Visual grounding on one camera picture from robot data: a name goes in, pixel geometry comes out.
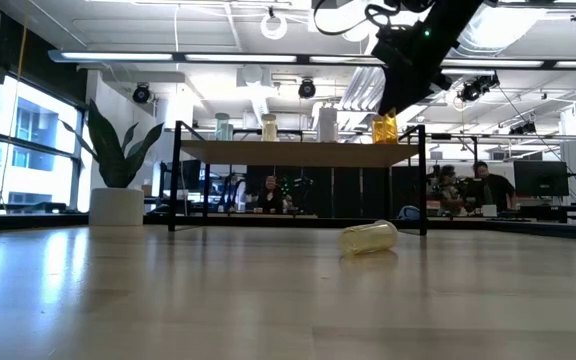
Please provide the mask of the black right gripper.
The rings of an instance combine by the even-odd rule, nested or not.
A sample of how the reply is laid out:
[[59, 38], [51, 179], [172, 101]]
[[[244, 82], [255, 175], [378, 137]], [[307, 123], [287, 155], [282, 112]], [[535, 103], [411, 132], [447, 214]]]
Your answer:
[[448, 53], [442, 34], [388, 34], [385, 36], [385, 83], [379, 115], [398, 114], [432, 94], [431, 85], [447, 86], [441, 63]]

